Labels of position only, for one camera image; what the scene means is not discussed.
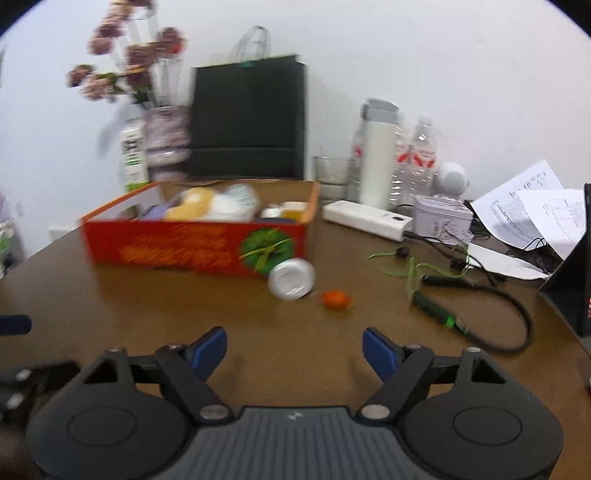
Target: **yellow yarn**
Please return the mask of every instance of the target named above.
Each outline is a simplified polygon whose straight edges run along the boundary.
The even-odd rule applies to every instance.
[[[166,210],[164,220],[168,222],[191,222],[204,217],[211,208],[215,190],[197,187],[182,194],[182,204]]]

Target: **plastic water bottle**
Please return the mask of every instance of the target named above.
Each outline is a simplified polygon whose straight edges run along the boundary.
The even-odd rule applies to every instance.
[[[413,195],[431,195],[437,160],[431,118],[421,116],[410,142],[410,189],[404,203],[413,203]]]
[[[347,200],[359,203],[359,186],[361,185],[361,163],[363,161],[363,130],[360,126],[353,138],[353,165],[351,167],[351,180],[347,188]]]
[[[398,114],[395,131],[394,169],[392,171],[392,187],[390,189],[390,207],[404,204],[410,190],[408,137],[404,129],[404,117]]]

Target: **orange ball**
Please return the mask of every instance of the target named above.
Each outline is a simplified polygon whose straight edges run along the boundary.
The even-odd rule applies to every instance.
[[[324,306],[332,310],[344,310],[351,306],[352,300],[344,291],[330,290],[322,295]]]

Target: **black handle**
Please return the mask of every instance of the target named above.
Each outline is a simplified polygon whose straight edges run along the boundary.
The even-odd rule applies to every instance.
[[[430,287],[471,288],[472,286],[463,278],[439,277],[437,275],[425,275],[421,282]]]
[[[0,336],[26,335],[31,331],[32,325],[27,315],[0,315]]]
[[[417,290],[413,294],[413,303],[424,313],[439,320],[441,323],[445,323],[447,318],[451,315],[446,309],[423,295],[420,290]]]

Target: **wooden table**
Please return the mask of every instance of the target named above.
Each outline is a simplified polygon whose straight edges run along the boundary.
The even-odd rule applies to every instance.
[[[130,355],[166,343],[190,343],[216,325],[229,335],[229,350],[209,384],[234,409],[243,405],[360,406],[380,385],[361,352],[361,335],[375,326],[400,345],[420,343],[439,355],[469,346],[409,305],[404,280],[367,267],[366,257],[398,244],[319,221],[311,243],[317,290],[304,299],[275,299],[254,278],[189,271],[92,265],[77,232],[29,259],[0,282],[5,313],[34,322],[23,337],[0,338],[0,367],[74,358],[86,365],[105,348]],[[420,261],[445,267],[427,245],[407,241]],[[384,259],[383,266],[406,267]],[[471,273],[485,281],[481,273]],[[538,282],[509,280],[535,320],[535,339],[518,356],[495,356],[534,392],[562,423],[565,447],[554,479],[582,479],[591,472],[591,360],[568,327],[537,296]],[[348,292],[355,307],[327,311],[320,293]],[[508,304],[485,294],[433,291],[466,323],[495,342],[518,343],[522,321]]]

